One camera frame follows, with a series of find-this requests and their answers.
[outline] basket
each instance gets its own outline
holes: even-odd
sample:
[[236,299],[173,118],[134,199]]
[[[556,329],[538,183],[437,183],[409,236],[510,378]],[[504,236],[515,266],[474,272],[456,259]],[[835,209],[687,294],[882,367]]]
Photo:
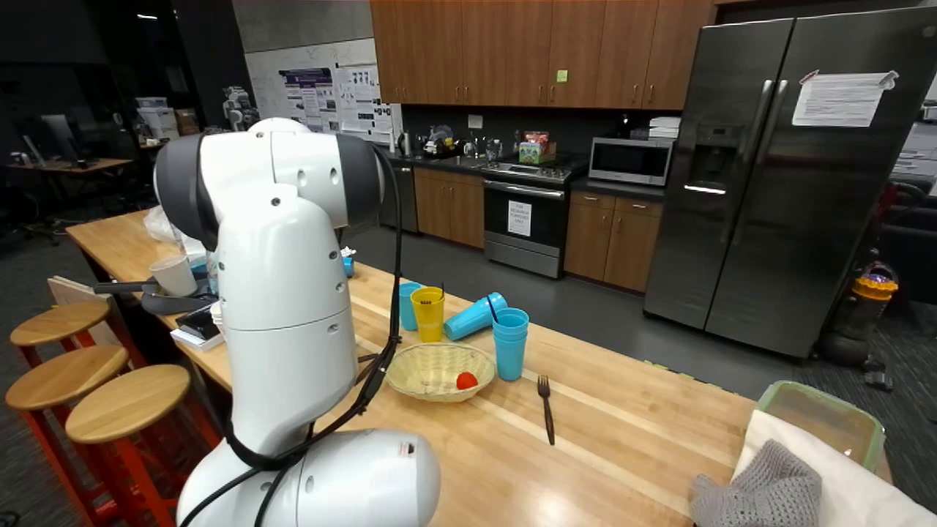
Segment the basket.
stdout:
[[418,402],[469,402],[490,388],[493,378],[496,359],[490,351],[455,342],[402,348],[387,372],[392,389]]

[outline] oven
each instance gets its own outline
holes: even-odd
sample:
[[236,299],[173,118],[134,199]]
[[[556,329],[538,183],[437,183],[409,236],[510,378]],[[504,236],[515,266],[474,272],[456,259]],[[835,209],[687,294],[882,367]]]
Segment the oven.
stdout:
[[563,275],[567,192],[485,178],[485,259],[535,275]]

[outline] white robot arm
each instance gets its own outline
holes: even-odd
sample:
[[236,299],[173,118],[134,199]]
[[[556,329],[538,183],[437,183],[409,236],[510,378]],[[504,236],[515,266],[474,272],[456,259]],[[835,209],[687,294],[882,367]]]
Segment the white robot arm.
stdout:
[[[184,483],[178,521],[254,525],[272,470],[305,455],[310,423],[349,395],[352,301],[333,230],[378,206],[375,161],[368,145],[293,121],[160,151],[156,193],[169,222],[216,259],[233,369],[232,435]],[[293,464],[272,487],[267,525],[427,525],[437,509],[433,451],[409,435],[333,435]]]

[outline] refrigerator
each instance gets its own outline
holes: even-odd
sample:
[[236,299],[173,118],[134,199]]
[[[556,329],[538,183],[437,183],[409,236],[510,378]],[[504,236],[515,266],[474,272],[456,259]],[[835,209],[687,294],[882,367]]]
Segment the refrigerator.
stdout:
[[933,66],[933,6],[705,28],[643,313],[807,359]]

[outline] lower cabinet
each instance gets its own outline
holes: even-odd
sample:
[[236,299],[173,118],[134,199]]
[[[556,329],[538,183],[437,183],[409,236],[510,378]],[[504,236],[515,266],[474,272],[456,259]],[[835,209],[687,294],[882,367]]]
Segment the lower cabinet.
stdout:
[[659,222],[659,203],[575,192],[563,269],[643,294]]
[[485,187],[479,177],[418,168],[412,183],[421,236],[484,249]]

